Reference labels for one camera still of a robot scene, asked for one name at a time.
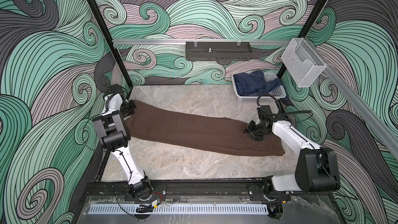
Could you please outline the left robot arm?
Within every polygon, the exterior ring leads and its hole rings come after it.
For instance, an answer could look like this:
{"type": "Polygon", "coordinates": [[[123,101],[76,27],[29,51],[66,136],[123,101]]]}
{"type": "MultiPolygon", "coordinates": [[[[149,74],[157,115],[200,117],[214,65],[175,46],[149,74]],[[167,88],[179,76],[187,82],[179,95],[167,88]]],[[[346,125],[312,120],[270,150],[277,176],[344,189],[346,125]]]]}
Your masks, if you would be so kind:
{"type": "Polygon", "coordinates": [[[105,92],[103,111],[92,119],[101,146],[110,151],[121,164],[127,177],[128,190],[133,197],[147,200],[152,186],[145,171],[130,153],[131,134],[125,119],[134,114],[136,106],[125,96],[120,85],[111,85],[105,92]]]}

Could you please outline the brown corduroy trousers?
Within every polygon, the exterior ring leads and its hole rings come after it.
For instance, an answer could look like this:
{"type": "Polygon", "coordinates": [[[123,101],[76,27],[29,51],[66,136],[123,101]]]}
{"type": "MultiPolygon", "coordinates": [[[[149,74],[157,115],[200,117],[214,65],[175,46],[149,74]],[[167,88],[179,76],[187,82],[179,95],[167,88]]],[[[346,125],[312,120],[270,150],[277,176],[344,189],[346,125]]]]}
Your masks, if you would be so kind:
{"type": "Polygon", "coordinates": [[[141,140],[160,142],[233,156],[282,156],[282,141],[267,135],[253,141],[244,130],[247,123],[229,118],[205,117],[163,110],[135,101],[136,110],[126,120],[130,134],[141,140]]]}

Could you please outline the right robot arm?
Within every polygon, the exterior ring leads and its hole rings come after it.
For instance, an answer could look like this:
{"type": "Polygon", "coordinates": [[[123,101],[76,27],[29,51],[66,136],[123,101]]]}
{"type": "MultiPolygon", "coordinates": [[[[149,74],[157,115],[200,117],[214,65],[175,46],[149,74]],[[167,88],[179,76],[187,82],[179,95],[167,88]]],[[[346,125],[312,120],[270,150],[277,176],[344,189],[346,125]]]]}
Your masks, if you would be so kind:
{"type": "Polygon", "coordinates": [[[333,192],[341,187],[337,154],[331,148],[323,147],[300,133],[288,120],[288,116],[307,115],[309,110],[282,112],[282,105],[277,102],[278,112],[272,113],[268,106],[261,105],[264,95],[257,97],[258,121],[251,121],[245,133],[256,142],[262,142],[271,134],[280,138],[297,155],[294,173],[271,176],[266,180],[264,193],[276,198],[280,194],[295,192],[333,192]]]}

